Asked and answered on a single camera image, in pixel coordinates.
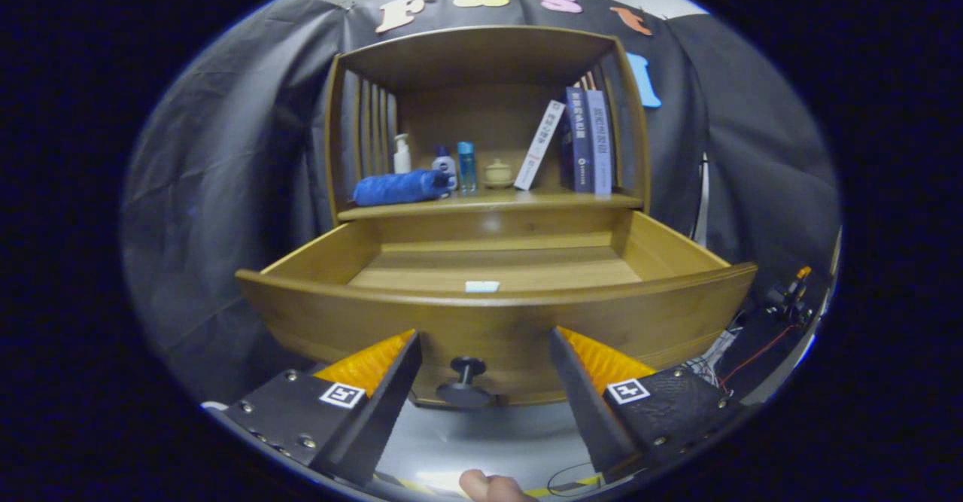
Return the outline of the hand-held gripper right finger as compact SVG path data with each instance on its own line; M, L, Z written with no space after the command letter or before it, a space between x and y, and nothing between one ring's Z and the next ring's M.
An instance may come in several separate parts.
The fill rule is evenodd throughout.
M605 482L678 467L746 413L737 398L687 366L656 371L568 328L551 331L550 355Z

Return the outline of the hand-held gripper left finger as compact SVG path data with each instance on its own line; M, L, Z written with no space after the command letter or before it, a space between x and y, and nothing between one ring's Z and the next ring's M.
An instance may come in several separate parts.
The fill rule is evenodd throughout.
M203 409L272 467L327 488L364 488L422 366L415 328L337 364L303 359Z

